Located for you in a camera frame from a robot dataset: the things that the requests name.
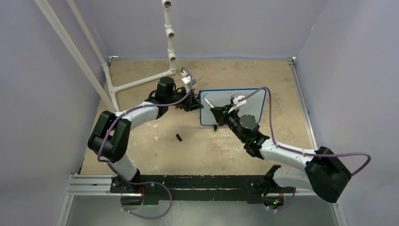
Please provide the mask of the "white whiteboard marker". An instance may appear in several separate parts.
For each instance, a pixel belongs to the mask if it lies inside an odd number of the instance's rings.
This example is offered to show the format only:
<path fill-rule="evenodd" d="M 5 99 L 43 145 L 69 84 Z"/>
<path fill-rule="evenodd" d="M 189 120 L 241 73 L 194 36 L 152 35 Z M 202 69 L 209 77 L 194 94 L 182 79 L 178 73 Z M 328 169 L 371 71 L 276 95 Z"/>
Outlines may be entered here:
<path fill-rule="evenodd" d="M 212 103 L 207 99 L 207 98 L 203 98 L 204 101 L 209 105 L 210 108 L 214 108 L 214 106 L 212 105 Z"/>

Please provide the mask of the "blue framed whiteboard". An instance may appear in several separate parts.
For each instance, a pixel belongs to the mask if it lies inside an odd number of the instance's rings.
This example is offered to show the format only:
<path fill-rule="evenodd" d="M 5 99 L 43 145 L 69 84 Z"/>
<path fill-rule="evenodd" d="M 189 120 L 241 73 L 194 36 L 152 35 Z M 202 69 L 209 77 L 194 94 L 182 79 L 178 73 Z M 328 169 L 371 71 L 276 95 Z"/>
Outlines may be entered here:
<path fill-rule="evenodd" d="M 209 105 L 204 101 L 207 98 L 214 107 L 225 106 L 231 103 L 231 96 L 237 93 L 242 93 L 245 97 L 250 95 L 256 88 L 242 88 L 242 89 L 203 89 L 199 92 L 200 102 L 203 108 L 200 109 L 199 118 L 202 126 L 216 125 L 215 119 L 210 111 Z M 266 101 L 267 91 L 262 89 L 248 98 L 247 103 L 239 108 L 238 116 L 249 114 L 255 117 L 256 122 L 260 122 L 263 113 L 264 103 Z"/>

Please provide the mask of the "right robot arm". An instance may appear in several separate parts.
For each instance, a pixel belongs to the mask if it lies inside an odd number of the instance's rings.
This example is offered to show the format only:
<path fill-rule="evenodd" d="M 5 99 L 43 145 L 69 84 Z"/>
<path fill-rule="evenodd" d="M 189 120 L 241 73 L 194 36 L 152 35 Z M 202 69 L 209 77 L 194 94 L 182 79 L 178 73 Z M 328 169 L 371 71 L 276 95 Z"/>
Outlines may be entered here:
<path fill-rule="evenodd" d="M 219 126 L 227 126 L 236 135 L 250 156 L 288 166 L 278 166 L 275 170 L 270 170 L 265 177 L 265 188 L 271 192 L 281 187 L 307 189 L 321 199 L 335 203 L 352 178 L 347 167 L 329 148 L 283 148 L 260 132 L 260 126 L 254 116 L 239 116 L 238 110 L 230 111 L 228 105 L 212 107 L 210 111 Z"/>

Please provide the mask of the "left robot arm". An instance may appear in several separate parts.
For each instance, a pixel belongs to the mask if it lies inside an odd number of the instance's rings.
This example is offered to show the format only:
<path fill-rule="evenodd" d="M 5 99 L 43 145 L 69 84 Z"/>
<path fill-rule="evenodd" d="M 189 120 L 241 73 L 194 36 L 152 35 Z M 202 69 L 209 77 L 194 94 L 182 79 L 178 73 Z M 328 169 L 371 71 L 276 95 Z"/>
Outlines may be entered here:
<path fill-rule="evenodd" d="M 196 80 L 191 75 L 182 78 L 177 87 L 173 78 L 162 77 L 157 88 L 141 104 L 122 112 L 103 111 L 88 139 L 88 148 L 122 178 L 128 192 L 140 188 L 140 171 L 129 160 L 126 151 L 130 132 L 138 126 L 162 117 L 170 106 L 186 112 L 203 108 L 193 90 Z"/>

